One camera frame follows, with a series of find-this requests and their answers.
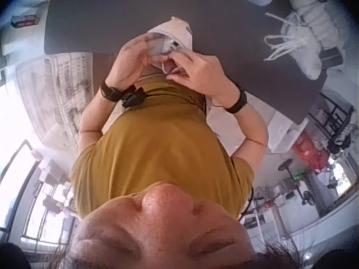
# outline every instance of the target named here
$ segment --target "hand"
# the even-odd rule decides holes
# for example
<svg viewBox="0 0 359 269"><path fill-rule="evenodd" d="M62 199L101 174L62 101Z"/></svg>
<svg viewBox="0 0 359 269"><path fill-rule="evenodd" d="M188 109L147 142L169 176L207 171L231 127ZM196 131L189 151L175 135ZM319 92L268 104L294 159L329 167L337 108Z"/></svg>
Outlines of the hand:
<svg viewBox="0 0 359 269"><path fill-rule="evenodd" d="M164 55L149 56L149 42L161 38L161 36L160 34L146 33L126 43L119 51L111 71L105 79L107 86L125 90L140 78L146 66L168 59Z"/></svg>
<svg viewBox="0 0 359 269"><path fill-rule="evenodd" d="M240 98L240 91L226 77L216 56L202 55L188 49L173 51L168 56L187 73L187 76L168 75L168 80L204 94L225 108L230 108Z"/></svg>

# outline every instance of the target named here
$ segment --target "person's right hand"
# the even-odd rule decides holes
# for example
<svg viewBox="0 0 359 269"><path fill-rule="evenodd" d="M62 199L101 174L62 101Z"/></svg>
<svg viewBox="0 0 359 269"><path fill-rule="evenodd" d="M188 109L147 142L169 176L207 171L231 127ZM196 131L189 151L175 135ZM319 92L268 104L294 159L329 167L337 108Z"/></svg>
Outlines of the person's right hand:
<svg viewBox="0 0 359 269"><path fill-rule="evenodd" d="M202 55L188 49L172 51L168 56L187 73L168 75L168 80L204 94L225 108L230 108L239 99L240 91L226 77L216 56Z"/></svg>

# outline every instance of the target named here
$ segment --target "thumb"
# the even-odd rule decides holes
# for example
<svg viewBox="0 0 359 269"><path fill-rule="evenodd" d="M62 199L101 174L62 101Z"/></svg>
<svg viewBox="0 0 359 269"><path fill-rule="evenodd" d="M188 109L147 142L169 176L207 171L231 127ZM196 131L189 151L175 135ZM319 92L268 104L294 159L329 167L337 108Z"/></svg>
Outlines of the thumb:
<svg viewBox="0 0 359 269"><path fill-rule="evenodd" d="M172 81L174 81L174 82L176 82L178 84L183 85L184 87L191 88L190 87L191 81L188 78L183 77L181 75L171 74L171 75L168 75L166 77L166 79L172 80Z"/></svg>

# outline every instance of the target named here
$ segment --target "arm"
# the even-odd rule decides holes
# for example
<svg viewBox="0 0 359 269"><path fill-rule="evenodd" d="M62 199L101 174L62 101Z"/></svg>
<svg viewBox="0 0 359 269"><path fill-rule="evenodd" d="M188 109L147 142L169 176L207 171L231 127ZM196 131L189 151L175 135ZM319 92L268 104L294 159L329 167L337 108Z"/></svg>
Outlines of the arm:
<svg viewBox="0 0 359 269"><path fill-rule="evenodd" d="M217 57L187 49L172 52L169 57L185 69L187 76L172 74L167 79L215 99L224 108L232 107L240 98L240 91L226 77ZM265 155L268 143L266 125L250 104L246 104L234 116L246 139L232 157L246 160L254 171Z"/></svg>
<svg viewBox="0 0 359 269"><path fill-rule="evenodd" d="M159 34L140 35L126 43L119 51L105 83L108 87L123 91L134 84L147 65L167 59L164 55L149 55L150 41L161 38ZM88 146L97 143L116 103L102 97L99 90L84 110L80 123L81 153Z"/></svg>

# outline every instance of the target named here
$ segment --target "red object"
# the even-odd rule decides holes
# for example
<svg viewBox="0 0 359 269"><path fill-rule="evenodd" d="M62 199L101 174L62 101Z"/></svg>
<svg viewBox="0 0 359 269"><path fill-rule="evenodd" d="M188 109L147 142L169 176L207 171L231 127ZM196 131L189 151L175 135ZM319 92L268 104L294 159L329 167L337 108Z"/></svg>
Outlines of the red object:
<svg viewBox="0 0 359 269"><path fill-rule="evenodd" d="M327 166L329 153L324 149L318 150L306 131L299 135L292 148L302 161L309 164L312 170L321 171Z"/></svg>

